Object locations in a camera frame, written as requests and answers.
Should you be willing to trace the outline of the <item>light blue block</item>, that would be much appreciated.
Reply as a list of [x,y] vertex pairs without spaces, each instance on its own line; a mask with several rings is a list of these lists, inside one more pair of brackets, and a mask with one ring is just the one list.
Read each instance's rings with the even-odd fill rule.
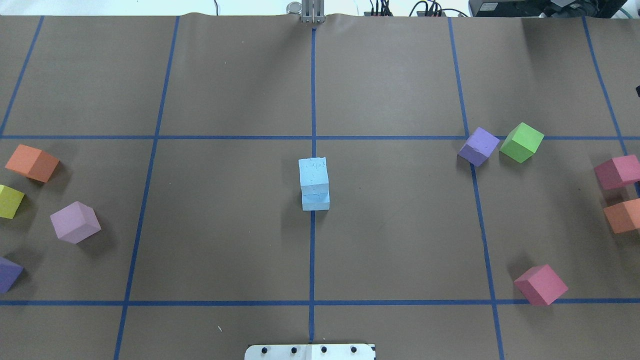
[[301,204],[304,211],[327,211],[330,209],[330,194],[302,194]]
[[298,159],[299,182],[303,196],[329,193],[326,157]]

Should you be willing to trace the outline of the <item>purple block right side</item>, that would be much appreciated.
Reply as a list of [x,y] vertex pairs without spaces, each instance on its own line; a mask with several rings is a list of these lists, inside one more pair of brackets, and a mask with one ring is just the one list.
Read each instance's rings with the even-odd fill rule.
[[464,142],[457,155],[473,166],[479,167],[491,157],[499,142],[498,137],[478,127]]

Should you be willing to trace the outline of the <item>purple block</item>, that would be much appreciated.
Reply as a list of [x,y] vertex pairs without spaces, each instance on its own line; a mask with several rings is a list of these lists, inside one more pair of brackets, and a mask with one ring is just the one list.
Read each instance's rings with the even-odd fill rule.
[[4,257],[0,258],[0,293],[6,294],[23,272],[24,267]]
[[498,137],[478,127],[464,142],[457,155],[473,166],[479,167],[491,157],[499,142]]

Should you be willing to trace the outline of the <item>small metal weight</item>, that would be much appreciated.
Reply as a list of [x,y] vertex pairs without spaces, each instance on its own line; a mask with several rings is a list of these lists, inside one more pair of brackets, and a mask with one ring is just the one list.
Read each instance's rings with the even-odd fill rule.
[[299,15],[302,13],[302,3],[293,1],[286,5],[286,13],[289,15]]

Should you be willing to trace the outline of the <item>green foam block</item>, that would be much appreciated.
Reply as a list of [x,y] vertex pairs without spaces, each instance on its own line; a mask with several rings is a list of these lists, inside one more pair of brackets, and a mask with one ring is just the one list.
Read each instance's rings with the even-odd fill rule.
[[522,164],[537,152],[544,137],[539,130],[521,122],[507,135],[499,151]]

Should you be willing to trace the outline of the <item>magenta foam block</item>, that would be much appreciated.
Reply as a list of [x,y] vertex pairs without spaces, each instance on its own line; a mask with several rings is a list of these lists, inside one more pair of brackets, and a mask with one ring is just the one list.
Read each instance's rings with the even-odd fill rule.
[[513,283],[533,306],[550,306],[569,290],[549,264],[528,269]]

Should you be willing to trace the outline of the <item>light pink foam block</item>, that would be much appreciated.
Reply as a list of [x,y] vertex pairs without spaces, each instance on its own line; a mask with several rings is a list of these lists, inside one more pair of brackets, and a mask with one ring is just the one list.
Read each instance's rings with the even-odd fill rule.
[[92,207],[73,202],[50,215],[57,239],[77,244],[102,230]]

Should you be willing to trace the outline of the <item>orange block left side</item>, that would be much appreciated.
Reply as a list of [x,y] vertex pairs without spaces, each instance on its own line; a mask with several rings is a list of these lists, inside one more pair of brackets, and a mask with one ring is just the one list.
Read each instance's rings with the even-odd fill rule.
[[13,152],[5,169],[26,178],[46,183],[50,180],[60,160],[41,149],[20,144]]

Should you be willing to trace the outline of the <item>orange block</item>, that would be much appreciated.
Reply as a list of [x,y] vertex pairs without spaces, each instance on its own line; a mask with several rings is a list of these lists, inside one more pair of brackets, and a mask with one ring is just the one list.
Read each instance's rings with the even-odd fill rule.
[[26,178],[46,183],[50,180],[60,160],[41,149],[20,144],[13,152],[5,169]]
[[640,199],[627,200],[603,209],[614,234],[640,229]]

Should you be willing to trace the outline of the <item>pink foam block near bin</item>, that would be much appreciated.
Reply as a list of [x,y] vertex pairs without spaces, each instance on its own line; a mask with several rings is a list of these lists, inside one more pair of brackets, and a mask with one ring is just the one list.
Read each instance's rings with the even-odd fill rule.
[[610,191],[632,185],[640,180],[640,162],[636,155],[613,157],[594,167],[599,185]]

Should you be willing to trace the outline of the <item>orange block right side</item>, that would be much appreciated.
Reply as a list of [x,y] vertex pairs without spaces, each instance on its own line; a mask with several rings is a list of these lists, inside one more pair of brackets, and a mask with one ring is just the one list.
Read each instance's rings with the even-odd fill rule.
[[627,200],[603,209],[614,234],[640,229],[640,199]]

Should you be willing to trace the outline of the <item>yellow foam block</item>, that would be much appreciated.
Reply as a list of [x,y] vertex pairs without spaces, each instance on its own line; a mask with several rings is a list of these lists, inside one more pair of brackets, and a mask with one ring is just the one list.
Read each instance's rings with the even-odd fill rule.
[[0,185],[0,217],[13,219],[25,194],[12,187]]

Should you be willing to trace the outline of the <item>purple block left side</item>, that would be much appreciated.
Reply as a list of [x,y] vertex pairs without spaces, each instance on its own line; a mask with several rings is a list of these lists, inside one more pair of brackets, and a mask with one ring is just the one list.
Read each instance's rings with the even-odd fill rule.
[[4,257],[0,258],[0,293],[6,294],[23,272],[24,267]]

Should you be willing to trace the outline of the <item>aluminium frame post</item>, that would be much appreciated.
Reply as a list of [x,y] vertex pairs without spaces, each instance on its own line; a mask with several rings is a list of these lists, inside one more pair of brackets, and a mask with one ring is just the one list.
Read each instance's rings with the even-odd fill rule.
[[322,24],[326,21],[324,0],[300,0],[300,19],[306,24]]

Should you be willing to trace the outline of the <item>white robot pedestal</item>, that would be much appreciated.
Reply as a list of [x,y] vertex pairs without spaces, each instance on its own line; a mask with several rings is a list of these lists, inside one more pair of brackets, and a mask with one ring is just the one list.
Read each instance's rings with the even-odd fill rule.
[[375,360],[373,344],[255,344],[247,347],[245,360]]

